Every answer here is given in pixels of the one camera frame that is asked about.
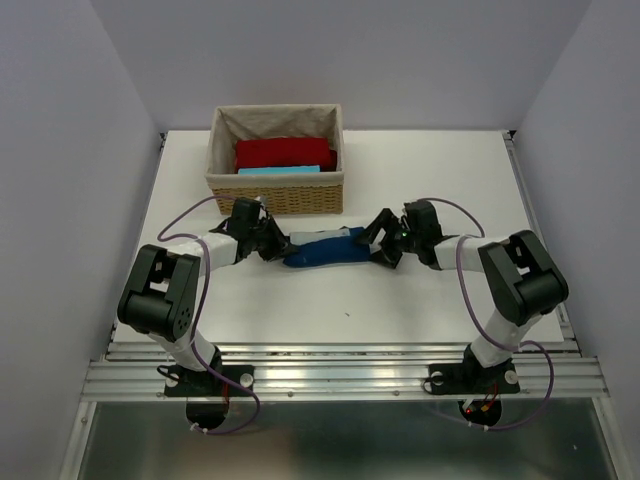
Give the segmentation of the dark blue t shirt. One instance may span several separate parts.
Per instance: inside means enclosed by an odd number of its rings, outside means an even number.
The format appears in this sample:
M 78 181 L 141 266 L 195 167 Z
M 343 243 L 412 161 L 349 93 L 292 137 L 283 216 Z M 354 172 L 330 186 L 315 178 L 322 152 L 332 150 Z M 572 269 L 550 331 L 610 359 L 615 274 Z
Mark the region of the dark blue t shirt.
M 368 244 L 359 244 L 355 238 L 363 227 L 342 227 L 315 232 L 292 232 L 290 242 L 297 251 L 284 258 L 289 268 L 316 268 L 333 264 L 368 262 L 371 256 Z

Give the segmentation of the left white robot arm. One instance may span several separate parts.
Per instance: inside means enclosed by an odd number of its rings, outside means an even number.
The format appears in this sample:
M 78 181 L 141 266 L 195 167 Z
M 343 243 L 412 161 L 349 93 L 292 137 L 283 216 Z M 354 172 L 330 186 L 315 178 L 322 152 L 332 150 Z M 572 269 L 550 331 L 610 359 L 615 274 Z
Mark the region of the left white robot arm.
M 211 280 L 220 268 L 256 253 L 265 262 L 298 251 L 259 200 L 239 198 L 232 213 L 204 235 L 169 233 L 142 246 L 126 280 L 118 320 L 159 344 L 177 364 L 160 374 L 172 387 L 191 385 L 215 392 L 234 382 L 223 375 L 221 352 L 198 330 Z

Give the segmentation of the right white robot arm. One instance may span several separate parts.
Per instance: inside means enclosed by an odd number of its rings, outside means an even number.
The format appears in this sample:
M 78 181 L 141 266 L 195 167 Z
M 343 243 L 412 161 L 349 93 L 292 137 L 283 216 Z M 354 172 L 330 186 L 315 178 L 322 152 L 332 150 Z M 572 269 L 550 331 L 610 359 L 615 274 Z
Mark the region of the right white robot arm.
M 468 216 L 479 234 L 444 234 L 436 210 L 438 203 Z M 491 384 L 496 367 L 510 360 L 532 326 L 569 295 L 566 279 L 533 231 L 522 230 L 505 239 L 489 238 L 469 211 L 450 200 L 423 198 L 409 202 L 401 216 L 385 208 L 354 242 L 365 246 L 377 243 L 371 260 L 387 268 L 396 268 L 408 253 L 432 270 L 456 273 L 467 312 L 478 331 L 460 366 L 461 381 L 472 390 Z M 466 272 L 482 274 L 488 285 L 494 310 L 484 322 L 471 305 Z

